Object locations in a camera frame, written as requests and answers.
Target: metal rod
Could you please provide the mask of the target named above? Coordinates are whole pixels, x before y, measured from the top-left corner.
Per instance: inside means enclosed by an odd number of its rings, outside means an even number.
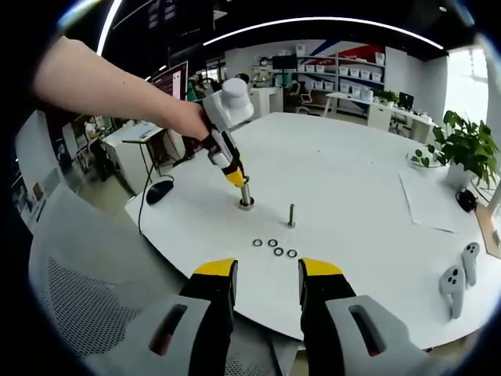
[[[290,228],[293,228],[293,227],[296,226],[296,222],[294,221],[294,208],[295,208],[295,205],[294,204],[290,204],[290,209],[289,209],[289,223],[287,223],[287,225]]]
[[[242,204],[250,205],[251,204],[251,192],[249,191],[249,184],[245,183],[242,188]]]

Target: white device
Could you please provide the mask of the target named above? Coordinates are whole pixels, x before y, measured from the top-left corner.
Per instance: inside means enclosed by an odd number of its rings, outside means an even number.
[[[457,319],[463,310],[464,270],[461,266],[453,265],[440,277],[438,282],[440,292],[445,297],[450,295],[451,317]]]
[[[480,253],[479,243],[469,243],[464,249],[461,258],[463,259],[464,271],[467,275],[467,283],[474,286],[477,283],[477,256]]]
[[[204,98],[204,109],[220,132],[251,118],[254,113],[247,84],[240,78],[231,78],[222,89]]]

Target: metal bolt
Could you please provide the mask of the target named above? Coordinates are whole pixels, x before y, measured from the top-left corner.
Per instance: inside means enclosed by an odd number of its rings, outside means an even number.
[[[296,226],[296,222],[294,221],[294,204],[290,204],[290,209],[289,209],[289,222],[287,225],[293,229]]]

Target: human hand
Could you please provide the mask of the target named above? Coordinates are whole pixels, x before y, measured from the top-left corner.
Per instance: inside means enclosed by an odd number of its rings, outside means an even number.
[[[204,109],[200,104],[179,100],[175,104],[175,112],[168,114],[168,121],[159,126],[172,128],[183,136],[202,141],[209,136],[209,130],[203,119]]]

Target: white shelf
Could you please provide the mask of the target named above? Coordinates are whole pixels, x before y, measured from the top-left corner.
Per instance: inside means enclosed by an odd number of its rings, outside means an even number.
[[[327,89],[312,89],[314,92],[336,92],[336,90],[327,90]]]
[[[360,61],[360,60],[355,60],[355,59],[347,59],[345,57],[340,57],[340,61],[349,61],[350,63],[358,63],[358,64],[365,64],[365,65],[372,65],[373,67],[379,67],[379,68],[385,68],[384,65],[376,64],[376,63],[371,63],[369,61]]]
[[[324,60],[335,60],[336,57],[332,56],[312,56],[312,55],[307,55],[307,56],[297,56],[298,59],[324,59]]]
[[[321,73],[321,72],[297,72],[298,74],[317,74],[319,76],[333,76],[336,77],[337,73]]]
[[[366,78],[353,77],[353,76],[345,76],[343,74],[340,74],[339,75],[339,79],[341,80],[342,78],[345,78],[345,79],[348,79],[348,80],[359,80],[359,81],[365,81],[365,82],[372,82],[373,84],[384,85],[384,82],[382,82],[382,81],[374,81],[374,80],[368,80]]]

